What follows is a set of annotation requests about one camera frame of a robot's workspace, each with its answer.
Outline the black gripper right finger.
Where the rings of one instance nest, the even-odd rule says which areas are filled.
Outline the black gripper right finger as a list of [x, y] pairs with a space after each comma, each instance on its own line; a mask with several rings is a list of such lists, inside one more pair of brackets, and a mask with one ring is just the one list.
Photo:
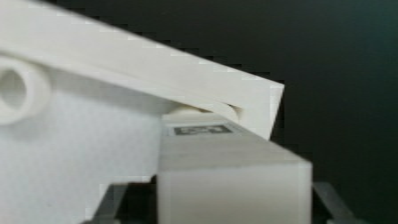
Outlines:
[[313, 188], [322, 200], [322, 204], [331, 213], [327, 224], [355, 224], [355, 215], [346, 206], [336, 188], [329, 182], [315, 182]]

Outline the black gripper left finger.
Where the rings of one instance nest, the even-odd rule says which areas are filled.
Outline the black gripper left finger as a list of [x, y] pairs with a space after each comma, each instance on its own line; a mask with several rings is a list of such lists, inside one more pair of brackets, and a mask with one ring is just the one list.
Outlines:
[[158, 224], [156, 185], [112, 184], [94, 216], [82, 224]]

